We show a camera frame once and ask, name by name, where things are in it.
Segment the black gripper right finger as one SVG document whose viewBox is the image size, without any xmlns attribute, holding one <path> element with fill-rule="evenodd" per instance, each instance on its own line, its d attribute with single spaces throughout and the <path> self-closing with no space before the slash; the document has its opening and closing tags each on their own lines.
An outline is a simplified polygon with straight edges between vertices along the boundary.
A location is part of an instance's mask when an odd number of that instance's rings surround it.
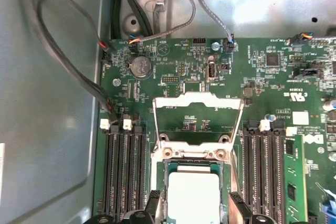
<svg viewBox="0 0 336 224">
<path fill-rule="evenodd" d="M 276 222 L 266 215 L 252 213 L 240 194 L 238 192 L 231 192 L 228 198 L 228 223 L 274 224 Z"/>
</svg>

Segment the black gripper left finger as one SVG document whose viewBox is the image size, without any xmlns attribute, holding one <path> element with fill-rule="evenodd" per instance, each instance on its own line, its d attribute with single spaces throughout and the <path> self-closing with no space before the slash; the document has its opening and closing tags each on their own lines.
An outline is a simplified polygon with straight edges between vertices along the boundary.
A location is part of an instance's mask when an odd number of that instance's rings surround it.
<svg viewBox="0 0 336 224">
<path fill-rule="evenodd" d="M 161 191 L 152 190 L 149 195 L 146 207 L 144 210 L 133 210 L 127 212 L 125 218 L 117 221 L 109 215 L 96 215 L 86 221 L 87 224 L 98 223 L 161 223 L 162 218 L 159 217 L 161 209 Z"/>
</svg>

